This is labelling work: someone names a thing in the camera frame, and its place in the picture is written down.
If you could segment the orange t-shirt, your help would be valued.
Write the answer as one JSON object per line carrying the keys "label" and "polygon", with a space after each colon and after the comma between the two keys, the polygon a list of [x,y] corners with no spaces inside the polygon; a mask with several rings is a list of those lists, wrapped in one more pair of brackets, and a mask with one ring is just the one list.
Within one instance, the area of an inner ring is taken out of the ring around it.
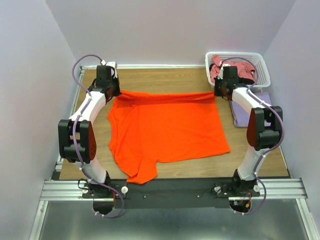
{"label": "orange t-shirt", "polygon": [[212,92],[150,94],[123,91],[108,114],[109,149],[127,182],[157,177],[157,163],[230,152]]}

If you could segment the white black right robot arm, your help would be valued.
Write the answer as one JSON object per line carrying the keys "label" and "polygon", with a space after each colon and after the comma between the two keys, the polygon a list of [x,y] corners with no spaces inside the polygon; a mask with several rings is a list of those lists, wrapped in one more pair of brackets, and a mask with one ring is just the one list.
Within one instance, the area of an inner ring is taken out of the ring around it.
{"label": "white black right robot arm", "polygon": [[249,114],[248,149],[230,183],[230,191],[241,196],[254,189],[263,161],[284,139],[283,109],[257,97],[250,86],[240,82],[237,67],[229,64],[220,67],[215,78],[214,95],[237,103]]}

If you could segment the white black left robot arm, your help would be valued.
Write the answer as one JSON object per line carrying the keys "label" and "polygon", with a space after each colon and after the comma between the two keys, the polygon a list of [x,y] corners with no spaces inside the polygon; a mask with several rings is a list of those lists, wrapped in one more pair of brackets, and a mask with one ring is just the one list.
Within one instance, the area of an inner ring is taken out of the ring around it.
{"label": "white black left robot arm", "polygon": [[97,159],[97,142],[93,123],[99,112],[114,97],[121,95],[117,64],[108,62],[96,67],[96,78],[86,91],[85,99],[76,112],[58,123],[59,154],[63,159],[78,166],[87,181],[94,185],[93,191],[101,198],[110,192],[120,193],[111,187],[109,173]]}

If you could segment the black garment in basket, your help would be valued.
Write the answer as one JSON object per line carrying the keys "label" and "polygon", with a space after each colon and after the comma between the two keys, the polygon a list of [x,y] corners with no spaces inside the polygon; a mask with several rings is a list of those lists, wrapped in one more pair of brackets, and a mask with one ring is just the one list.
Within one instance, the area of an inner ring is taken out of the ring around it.
{"label": "black garment in basket", "polygon": [[[256,82],[256,78],[254,76],[254,73],[256,72],[255,68],[247,63],[247,62],[235,62],[235,63],[229,63],[231,66],[237,67],[237,74],[239,77],[239,82],[244,83],[247,85],[252,85]],[[210,80],[214,84],[215,78],[218,77],[218,74],[220,72],[220,68],[217,67],[214,63],[212,63],[209,66],[209,74],[210,74]]]}

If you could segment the pink t-shirt in basket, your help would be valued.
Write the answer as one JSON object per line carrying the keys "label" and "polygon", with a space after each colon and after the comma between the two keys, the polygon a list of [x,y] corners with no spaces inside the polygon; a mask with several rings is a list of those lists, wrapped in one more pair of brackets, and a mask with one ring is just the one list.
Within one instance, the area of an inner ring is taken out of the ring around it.
{"label": "pink t-shirt in basket", "polygon": [[[215,78],[218,77],[220,73],[220,63],[222,58],[219,57],[217,54],[214,54],[212,57],[212,64],[209,68],[210,79],[214,83]],[[256,81],[256,69],[254,66],[249,63],[247,60],[243,61],[235,61],[235,60],[227,60],[223,61],[222,64],[229,64],[230,66],[237,67],[237,73],[240,78],[249,79],[252,81]]]}

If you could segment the folded lavender t-shirt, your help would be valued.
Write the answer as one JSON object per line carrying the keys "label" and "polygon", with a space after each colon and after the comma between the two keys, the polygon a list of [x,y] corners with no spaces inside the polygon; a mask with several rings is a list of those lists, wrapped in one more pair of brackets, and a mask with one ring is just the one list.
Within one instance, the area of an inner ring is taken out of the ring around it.
{"label": "folded lavender t-shirt", "polygon": [[[267,104],[271,105],[271,99],[268,92],[256,92],[255,95]],[[247,128],[250,115],[236,102],[230,101],[230,108],[233,115],[233,124],[238,128]]]}

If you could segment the white plastic laundry basket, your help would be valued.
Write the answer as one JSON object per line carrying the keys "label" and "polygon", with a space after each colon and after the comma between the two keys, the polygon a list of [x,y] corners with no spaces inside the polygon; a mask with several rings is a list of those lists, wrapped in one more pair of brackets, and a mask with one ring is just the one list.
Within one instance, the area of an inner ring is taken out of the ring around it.
{"label": "white plastic laundry basket", "polygon": [[263,59],[263,56],[255,52],[234,52],[234,51],[209,51],[205,54],[205,70],[207,81],[210,85],[211,90],[214,90],[215,84],[211,80],[210,76],[210,66],[214,63],[213,56],[217,55],[222,61],[227,60],[227,62],[237,63],[250,61],[256,71],[254,73],[256,79],[256,85],[253,87],[252,91],[257,92],[262,88],[269,87],[271,84],[270,75],[267,69],[267,65]]}

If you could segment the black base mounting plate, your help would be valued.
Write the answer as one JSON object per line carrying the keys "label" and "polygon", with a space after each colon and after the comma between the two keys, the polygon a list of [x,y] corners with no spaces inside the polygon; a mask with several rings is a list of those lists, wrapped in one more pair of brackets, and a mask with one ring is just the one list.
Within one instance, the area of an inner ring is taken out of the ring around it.
{"label": "black base mounting plate", "polygon": [[78,186],[93,210],[105,216],[130,209],[231,208],[247,213],[260,196],[256,180],[227,178],[164,178],[142,185],[112,180],[110,187],[85,182]]}

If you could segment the aluminium frame rail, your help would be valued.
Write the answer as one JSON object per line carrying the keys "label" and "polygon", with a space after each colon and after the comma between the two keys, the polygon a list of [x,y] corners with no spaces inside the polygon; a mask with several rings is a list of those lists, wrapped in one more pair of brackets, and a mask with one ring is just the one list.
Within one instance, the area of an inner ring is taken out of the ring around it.
{"label": "aluminium frame rail", "polygon": [[[233,125],[229,103],[216,100],[231,152],[216,157],[160,164],[158,179],[231,178],[247,149],[246,133]],[[277,150],[262,167],[260,195],[247,215],[231,208],[151,208],[124,210],[117,218],[95,215],[93,200],[78,186],[85,177],[59,158],[60,172],[44,182],[32,240],[317,240],[319,234],[300,178],[291,178]]]}

